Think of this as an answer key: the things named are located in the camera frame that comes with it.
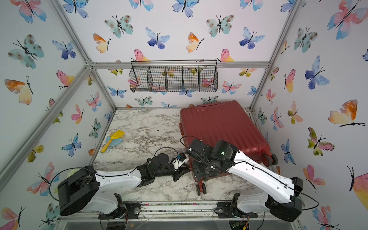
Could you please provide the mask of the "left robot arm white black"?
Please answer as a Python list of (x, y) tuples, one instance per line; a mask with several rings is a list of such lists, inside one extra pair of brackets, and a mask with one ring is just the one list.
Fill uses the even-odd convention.
[(121, 195), (112, 194), (112, 190), (147, 186), (156, 177), (163, 176), (171, 176), (176, 182), (191, 171), (186, 165), (188, 162), (189, 156), (185, 153), (171, 161), (168, 155), (160, 153), (127, 171), (97, 171), (93, 166), (85, 166), (57, 186), (59, 214), (64, 217), (80, 211), (97, 211), (102, 219), (122, 217), (126, 206)]

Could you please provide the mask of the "red hard-shell suitcase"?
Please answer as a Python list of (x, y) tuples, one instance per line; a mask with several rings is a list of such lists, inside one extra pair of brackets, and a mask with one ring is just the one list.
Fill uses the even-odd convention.
[[(223, 140), (266, 167), (278, 163), (265, 137), (237, 101), (181, 109), (179, 127), (186, 148), (193, 139), (212, 147)], [(215, 172), (209, 180), (225, 175), (227, 172)], [(206, 194), (205, 182), (196, 183), (197, 195)]]

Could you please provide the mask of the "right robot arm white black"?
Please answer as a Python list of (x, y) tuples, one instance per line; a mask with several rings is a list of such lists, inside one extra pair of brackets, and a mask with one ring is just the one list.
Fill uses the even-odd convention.
[(245, 179), (262, 190), (253, 195), (234, 195), (235, 209), (242, 213), (269, 212), (283, 221), (293, 222), (302, 213), (303, 181), (298, 177), (283, 177), (253, 161), (234, 145), (218, 141), (214, 147), (193, 140), (187, 154), (198, 162), (200, 172), (230, 173)]

